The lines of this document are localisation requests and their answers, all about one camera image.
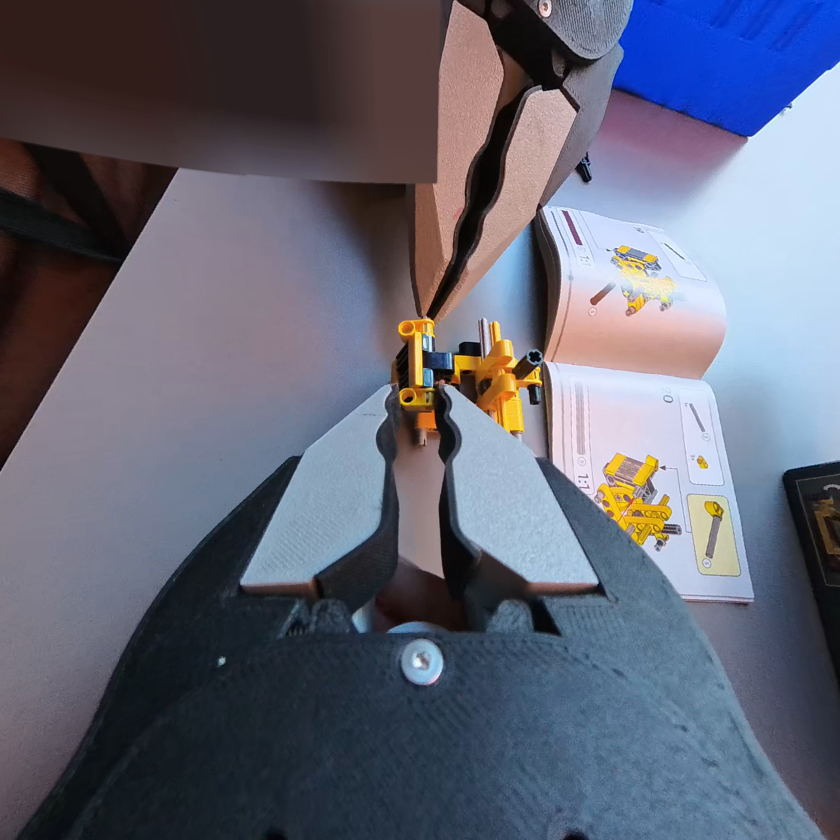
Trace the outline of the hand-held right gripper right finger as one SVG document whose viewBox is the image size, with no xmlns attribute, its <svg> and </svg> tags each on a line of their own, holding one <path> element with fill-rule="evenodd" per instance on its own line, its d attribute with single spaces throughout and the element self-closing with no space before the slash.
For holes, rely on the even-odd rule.
<svg viewBox="0 0 840 840">
<path fill-rule="evenodd" d="M 532 451 L 453 386 L 436 394 L 444 577 L 455 599 L 595 592 L 598 579 Z"/>
</svg>

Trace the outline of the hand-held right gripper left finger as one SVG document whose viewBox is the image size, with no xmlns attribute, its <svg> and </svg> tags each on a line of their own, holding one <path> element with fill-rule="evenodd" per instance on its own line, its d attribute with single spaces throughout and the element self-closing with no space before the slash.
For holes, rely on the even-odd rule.
<svg viewBox="0 0 840 840">
<path fill-rule="evenodd" d="M 250 593 L 368 605 L 393 577 L 400 407 L 385 385 L 306 449 L 241 579 Z"/>
</svg>

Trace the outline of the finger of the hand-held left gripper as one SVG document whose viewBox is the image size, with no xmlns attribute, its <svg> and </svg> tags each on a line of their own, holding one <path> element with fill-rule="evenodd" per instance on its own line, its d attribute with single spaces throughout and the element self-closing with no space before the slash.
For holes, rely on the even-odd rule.
<svg viewBox="0 0 840 840">
<path fill-rule="evenodd" d="M 417 314 L 440 319 L 509 243 L 497 225 L 501 150 L 492 175 L 476 158 L 490 142 L 503 82 L 487 22 L 453 2 L 439 68 L 437 181 L 406 188 L 409 263 Z"/>
<path fill-rule="evenodd" d="M 471 291 L 536 214 L 576 117 L 561 89 L 532 87 L 505 106 L 479 159 L 434 319 Z"/>
</svg>

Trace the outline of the yellow and black lego model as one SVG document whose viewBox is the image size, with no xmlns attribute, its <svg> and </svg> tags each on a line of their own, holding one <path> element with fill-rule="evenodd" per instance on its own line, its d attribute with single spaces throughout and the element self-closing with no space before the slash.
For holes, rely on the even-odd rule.
<svg viewBox="0 0 840 840">
<path fill-rule="evenodd" d="M 392 383 L 398 385 L 402 410 L 412 417 L 415 442 L 425 446 L 437 432 L 435 386 L 449 384 L 462 391 L 490 419 L 515 438 L 524 425 L 520 390 L 532 405 L 542 401 L 543 354 L 530 350 L 516 358 L 511 341 L 501 337 L 499 322 L 479 321 L 479 340 L 462 342 L 457 352 L 436 350 L 434 321 L 405 320 L 398 332 L 403 342 L 392 364 Z"/>
</svg>

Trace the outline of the lego instruction booklet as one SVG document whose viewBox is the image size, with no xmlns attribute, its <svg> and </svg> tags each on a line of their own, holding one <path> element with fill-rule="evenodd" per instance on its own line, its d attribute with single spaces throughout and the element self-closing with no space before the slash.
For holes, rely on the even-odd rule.
<svg viewBox="0 0 840 840">
<path fill-rule="evenodd" d="M 548 281 L 554 464 L 691 601 L 753 601 L 718 407 L 718 286 L 660 228 L 568 207 L 535 220 Z"/>
</svg>

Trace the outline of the blue plastic bin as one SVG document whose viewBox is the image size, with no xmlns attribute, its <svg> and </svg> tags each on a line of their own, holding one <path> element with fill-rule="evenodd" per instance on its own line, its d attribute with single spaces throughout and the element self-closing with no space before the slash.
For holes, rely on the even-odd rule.
<svg viewBox="0 0 840 840">
<path fill-rule="evenodd" d="M 759 132 L 839 60 L 838 1 L 636 1 L 614 87 Z"/>
</svg>

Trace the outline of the black printed box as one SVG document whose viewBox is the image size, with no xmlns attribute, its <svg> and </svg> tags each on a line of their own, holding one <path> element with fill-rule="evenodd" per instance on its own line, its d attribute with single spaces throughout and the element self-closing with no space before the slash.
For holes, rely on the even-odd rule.
<svg viewBox="0 0 840 840">
<path fill-rule="evenodd" d="M 839 671 L 839 462 L 789 469 L 784 490 L 826 644 Z"/>
</svg>

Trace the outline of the person's brown clothing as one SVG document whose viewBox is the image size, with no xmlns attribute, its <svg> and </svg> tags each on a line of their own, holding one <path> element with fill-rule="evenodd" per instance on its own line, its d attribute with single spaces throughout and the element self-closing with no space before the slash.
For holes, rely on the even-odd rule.
<svg viewBox="0 0 840 840">
<path fill-rule="evenodd" d="M 2 464 L 175 171 L 2 139 Z"/>
</svg>

